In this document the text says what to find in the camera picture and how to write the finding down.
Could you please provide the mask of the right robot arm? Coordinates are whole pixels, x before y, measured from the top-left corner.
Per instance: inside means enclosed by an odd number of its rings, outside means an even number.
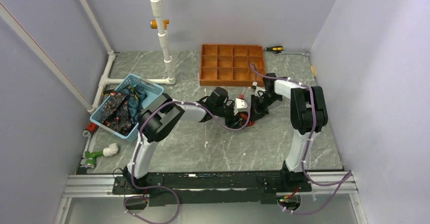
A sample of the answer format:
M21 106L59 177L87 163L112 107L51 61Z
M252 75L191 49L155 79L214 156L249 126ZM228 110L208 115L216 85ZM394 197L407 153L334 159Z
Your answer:
M292 191L300 178L307 178L307 155L313 141L328 123L324 91L320 86L307 86L290 78L256 73L263 78L264 90L251 97L249 121L255 122L269 114L268 107L284 98L290 100L290 122L294 128L293 142L284 161L286 173L279 178L285 191Z

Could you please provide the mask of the orange navy striped tie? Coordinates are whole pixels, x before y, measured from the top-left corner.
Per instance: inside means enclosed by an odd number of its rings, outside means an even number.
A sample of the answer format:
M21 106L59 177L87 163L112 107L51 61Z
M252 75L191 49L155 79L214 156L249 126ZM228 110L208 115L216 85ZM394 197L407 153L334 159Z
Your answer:
M239 112L237 115L240 118L240 120L239 120L240 126L250 127L250 126L253 126L255 124L255 121L252 121L250 119L248 113L246 113L246 112Z

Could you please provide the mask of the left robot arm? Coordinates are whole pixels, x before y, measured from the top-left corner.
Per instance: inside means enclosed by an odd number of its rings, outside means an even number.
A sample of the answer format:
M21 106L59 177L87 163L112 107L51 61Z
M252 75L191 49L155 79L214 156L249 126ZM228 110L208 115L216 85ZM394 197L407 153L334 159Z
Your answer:
M138 116L138 137L132 158L123 170L126 187L134 194L145 189L150 161L158 143L163 141L180 120L204 123L224 119L221 126L239 131L250 123L251 110L246 99L237 103L228 92L215 88L195 102L175 100L163 93Z

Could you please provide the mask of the brown compartment tray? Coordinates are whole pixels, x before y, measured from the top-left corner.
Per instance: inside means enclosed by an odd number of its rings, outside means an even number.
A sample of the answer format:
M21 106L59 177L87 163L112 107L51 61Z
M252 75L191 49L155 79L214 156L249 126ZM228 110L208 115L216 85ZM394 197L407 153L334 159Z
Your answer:
M263 86L263 78L251 65L265 74L263 48L260 45L203 44L199 84L201 86L250 87L254 82Z

